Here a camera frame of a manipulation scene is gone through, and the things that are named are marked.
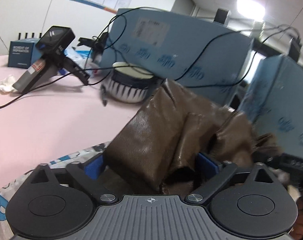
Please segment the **brown leather jacket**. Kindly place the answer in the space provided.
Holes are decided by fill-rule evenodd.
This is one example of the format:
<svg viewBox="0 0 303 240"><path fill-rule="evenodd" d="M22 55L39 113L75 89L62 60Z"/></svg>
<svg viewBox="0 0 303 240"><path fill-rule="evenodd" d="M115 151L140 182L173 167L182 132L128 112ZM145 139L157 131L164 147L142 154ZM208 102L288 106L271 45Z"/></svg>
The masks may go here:
<svg viewBox="0 0 303 240"><path fill-rule="evenodd" d="M251 167L256 151L282 152L273 134L256 135L244 112L165 81L109 144L104 160L135 193L185 196L201 183L198 153Z"/></svg>

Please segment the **pink table sheet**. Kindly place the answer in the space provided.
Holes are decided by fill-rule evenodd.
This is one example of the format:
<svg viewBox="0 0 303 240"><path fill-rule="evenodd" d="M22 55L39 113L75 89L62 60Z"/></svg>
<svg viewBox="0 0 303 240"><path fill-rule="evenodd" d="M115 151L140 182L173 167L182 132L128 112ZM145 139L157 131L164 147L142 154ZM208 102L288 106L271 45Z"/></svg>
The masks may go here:
<svg viewBox="0 0 303 240"><path fill-rule="evenodd" d="M74 76L14 101L0 94L0 188L40 163L108 142L139 105L108 100Z"/></svg>

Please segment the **blue-grey printed box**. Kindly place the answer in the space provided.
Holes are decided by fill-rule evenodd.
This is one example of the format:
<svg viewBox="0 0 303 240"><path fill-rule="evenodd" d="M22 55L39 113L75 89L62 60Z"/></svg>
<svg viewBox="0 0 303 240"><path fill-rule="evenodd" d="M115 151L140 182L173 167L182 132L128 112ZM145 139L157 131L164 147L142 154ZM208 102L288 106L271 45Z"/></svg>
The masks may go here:
<svg viewBox="0 0 303 240"><path fill-rule="evenodd" d="M303 67L294 60L261 60L239 109L259 135L274 134L285 153L303 158Z"/></svg>
<svg viewBox="0 0 303 240"><path fill-rule="evenodd" d="M244 76L253 41L227 27L173 12L120 9L100 62L128 62L226 105Z"/></svg>

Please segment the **cartoon printed white cloth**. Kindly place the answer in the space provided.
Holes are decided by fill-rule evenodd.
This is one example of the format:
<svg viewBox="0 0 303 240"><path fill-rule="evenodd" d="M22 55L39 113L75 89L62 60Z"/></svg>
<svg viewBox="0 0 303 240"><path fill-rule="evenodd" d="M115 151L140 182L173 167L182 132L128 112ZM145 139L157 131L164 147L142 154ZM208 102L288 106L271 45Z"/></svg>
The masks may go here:
<svg viewBox="0 0 303 240"><path fill-rule="evenodd" d="M9 201L20 189L24 182L48 183L53 179L53 169L64 169L70 163L80 163L84 165L84 170L97 178L104 170L101 155L107 148L109 142L104 142L78 152L65 155L48 163L42 163L36 168L24 173L22 176L0 188L0 239L11 239L13 232L6 218L6 208Z"/></svg>

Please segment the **crumpled white tissue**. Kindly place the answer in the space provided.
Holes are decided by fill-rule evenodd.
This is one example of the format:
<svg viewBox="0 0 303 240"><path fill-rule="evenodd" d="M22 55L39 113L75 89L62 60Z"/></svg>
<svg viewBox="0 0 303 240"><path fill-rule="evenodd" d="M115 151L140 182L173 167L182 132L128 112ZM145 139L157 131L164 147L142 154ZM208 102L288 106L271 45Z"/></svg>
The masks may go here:
<svg viewBox="0 0 303 240"><path fill-rule="evenodd" d="M13 75L9 75L0 81L0 94L10 94L17 90L13 87L16 83L16 78Z"/></svg>

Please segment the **small dark blue box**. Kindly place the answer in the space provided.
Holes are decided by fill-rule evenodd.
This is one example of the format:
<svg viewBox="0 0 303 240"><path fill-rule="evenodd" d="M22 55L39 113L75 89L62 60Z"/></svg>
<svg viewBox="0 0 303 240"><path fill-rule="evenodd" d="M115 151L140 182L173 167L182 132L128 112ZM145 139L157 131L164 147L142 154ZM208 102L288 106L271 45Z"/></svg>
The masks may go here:
<svg viewBox="0 0 303 240"><path fill-rule="evenodd" d="M36 48L39 38L27 38L11 41L8 56L8 67L27 69L41 57Z"/></svg>

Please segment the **black power adapter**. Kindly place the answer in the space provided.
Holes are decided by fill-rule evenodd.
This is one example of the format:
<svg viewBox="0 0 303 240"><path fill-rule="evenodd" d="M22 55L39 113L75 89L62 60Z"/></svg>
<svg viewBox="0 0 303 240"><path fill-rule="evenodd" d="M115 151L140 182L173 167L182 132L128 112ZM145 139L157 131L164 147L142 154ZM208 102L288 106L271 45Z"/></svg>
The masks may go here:
<svg viewBox="0 0 303 240"><path fill-rule="evenodd" d="M230 16L231 16L231 12L229 10L218 8L213 22L219 23L222 25L228 25Z"/></svg>

